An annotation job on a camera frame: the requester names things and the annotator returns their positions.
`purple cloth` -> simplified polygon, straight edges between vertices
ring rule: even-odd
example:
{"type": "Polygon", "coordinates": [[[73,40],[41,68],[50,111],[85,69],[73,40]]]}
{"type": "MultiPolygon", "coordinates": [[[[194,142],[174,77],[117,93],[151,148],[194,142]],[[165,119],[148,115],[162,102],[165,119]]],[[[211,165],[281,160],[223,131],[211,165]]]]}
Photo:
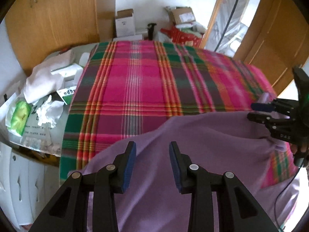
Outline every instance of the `purple cloth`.
{"type": "MultiPolygon", "coordinates": [[[[81,172],[97,172],[112,163],[117,154],[123,153],[128,141],[135,141],[137,158],[130,186],[125,194],[115,195],[119,231],[185,232],[191,195],[181,195],[175,186],[168,149],[169,143],[176,141],[181,153],[189,155],[193,163],[209,172],[233,172],[258,197],[261,206],[273,219],[271,204],[276,195],[261,190],[261,184],[269,168],[270,153],[273,149],[284,149],[284,143],[271,138],[264,125],[248,121],[247,113],[215,112],[172,117],[153,132],[113,144],[97,154],[81,172]]],[[[91,217],[92,197],[89,200],[88,217],[91,217]]],[[[290,212],[284,207],[287,204],[292,207],[295,201],[295,192],[289,190],[279,200],[280,223],[290,212]]],[[[215,231],[218,231],[217,220],[215,231]]]]}

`crumpled white paper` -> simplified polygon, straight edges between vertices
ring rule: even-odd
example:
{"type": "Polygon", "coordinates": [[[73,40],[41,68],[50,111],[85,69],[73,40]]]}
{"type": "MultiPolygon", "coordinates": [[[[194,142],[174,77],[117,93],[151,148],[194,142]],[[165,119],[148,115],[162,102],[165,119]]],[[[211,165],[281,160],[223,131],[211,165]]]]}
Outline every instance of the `crumpled white paper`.
{"type": "Polygon", "coordinates": [[[63,112],[63,105],[63,101],[52,101],[52,96],[50,95],[46,102],[37,109],[38,125],[50,123],[50,127],[54,128],[63,112]]]}

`black cord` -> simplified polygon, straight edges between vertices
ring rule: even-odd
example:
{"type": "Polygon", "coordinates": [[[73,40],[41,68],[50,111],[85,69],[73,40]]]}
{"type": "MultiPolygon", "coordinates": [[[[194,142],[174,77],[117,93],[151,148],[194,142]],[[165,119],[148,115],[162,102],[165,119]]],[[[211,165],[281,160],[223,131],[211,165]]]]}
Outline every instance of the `black cord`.
{"type": "Polygon", "coordinates": [[[230,24],[230,22],[231,22],[231,20],[232,20],[232,17],[233,17],[233,15],[234,15],[235,10],[236,10],[237,4],[238,4],[238,0],[235,1],[235,4],[234,4],[233,9],[232,9],[232,12],[231,12],[231,14],[230,14],[229,20],[228,20],[228,22],[227,22],[227,24],[226,24],[226,26],[225,26],[225,28],[224,28],[224,30],[223,30],[222,36],[221,36],[221,38],[220,38],[220,40],[219,40],[219,42],[218,42],[218,44],[217,44],[217,47],[214,49],[214,52],[216,52],[217,49],[219,48],[219,45],[221,44],[221,42],[222,42],[222,40],[223,40],[223,38],[224,38],[224,35],[225,35],[226,31],[228,30],[228,26],[229,26],[229,24],[230,24]]]}
{"type": "MultiPolygon", "coordinates": [[[[305,158],[307,157],[308,155],[308,148],[309,148],[309,142],[307,142],[307,150],[306,150],[306,154],[305,154],[305,158]]],[[[297,170],[296,174],[293,176],[293,178],[290,180],[290,182],[285,186],[285,188],[277,195],[276,199],[275,199],[275,204],[274,204],[274,214],[275,214],[275,221],[276,221],[276,225],[278,227],[278,229],[281,231],[281,232],[284,232],[282,229],[281,229],[281,226],[279,225],[279,222],[278,222],[278,218],[277,218],[277,213],[276,213],[276,205],[277,205],[277,201],[279,199],[279,197],[283,194],[283,192],[289,187],[289,185],[291,185],[291,183],[293,182],[293,180],[296,178],[297,174],[299,173],[300,169],[302,168],[302,166],[304,165],[304,161],[302,161],[302,164],[300,165],[299,169],[297,170]]]]}

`plaid blanket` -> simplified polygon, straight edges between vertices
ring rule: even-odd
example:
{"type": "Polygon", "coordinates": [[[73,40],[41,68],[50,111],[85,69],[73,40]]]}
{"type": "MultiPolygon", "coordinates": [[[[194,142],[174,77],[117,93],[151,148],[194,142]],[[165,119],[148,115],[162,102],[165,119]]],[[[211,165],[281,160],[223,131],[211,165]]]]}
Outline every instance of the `plaid blanket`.
{"type": "MultiPolygon", "coordinates": [[[[151,41],[100,43],[70,109],[60,178],[113,143],[153,131],[172,116],[247,111],[263,92],[276,96],[259,69],[215,52],[151,41]]],[[[263,186],[295,171],[289,149],[273,152],[263,186]]]]}

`silver screw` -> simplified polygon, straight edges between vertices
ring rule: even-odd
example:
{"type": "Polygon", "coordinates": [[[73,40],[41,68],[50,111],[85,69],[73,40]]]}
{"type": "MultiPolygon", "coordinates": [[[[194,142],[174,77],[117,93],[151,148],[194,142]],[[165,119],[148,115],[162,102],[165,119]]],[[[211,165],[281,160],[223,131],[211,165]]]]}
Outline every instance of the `silver screw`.
{"type": "Polygon", "coordinates": [[[234,177],[234,174],[232,172],[226,172],[225,176],[231,179],[234,177]]]}
{"type": "Polygon", "coordinates": [[[106,166],[106,169],[108,170],[108,171],[112,171],[112,170],[114,170],[116,167],[115,167],[115,165],[113,165],[113,164],[109,164],[109,165],[107,165],[106,166]]]}
{"type": "Polygon", "coordinates": [[[196,165],[196,164],[191,164],[191,165],[189,166],[189,168],[190,168],[191,170],[198,170],[198,165],[196,165]]]}
{"type": "Polygon", "coordinates": [[[72,173],[72,178],[73,179],[77,179],[77,178],[79,178],[80,177],[80,173],[79,172],[74,172],[74,173],[72,173]]]}

